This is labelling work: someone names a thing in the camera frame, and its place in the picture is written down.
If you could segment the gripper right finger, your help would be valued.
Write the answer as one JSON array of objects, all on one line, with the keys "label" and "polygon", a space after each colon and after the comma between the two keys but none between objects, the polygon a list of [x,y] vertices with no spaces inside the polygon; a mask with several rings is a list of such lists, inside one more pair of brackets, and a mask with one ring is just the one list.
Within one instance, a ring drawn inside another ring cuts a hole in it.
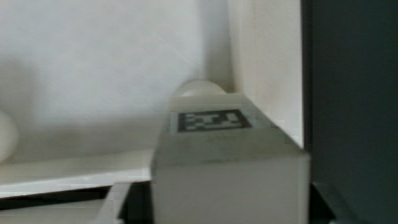
[{"label": "gripper right finger", "polygon": [[337,189],[320,182],[311,184],[309,224],[359,224],[357,215]]}]

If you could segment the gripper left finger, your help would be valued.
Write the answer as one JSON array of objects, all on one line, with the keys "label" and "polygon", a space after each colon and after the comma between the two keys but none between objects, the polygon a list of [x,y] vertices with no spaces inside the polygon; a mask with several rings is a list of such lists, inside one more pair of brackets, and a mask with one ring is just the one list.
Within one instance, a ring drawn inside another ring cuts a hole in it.
[{"label": "gripper left finger", "polygon": [[149,181],[112,186],[94,224],[154,224]]}]

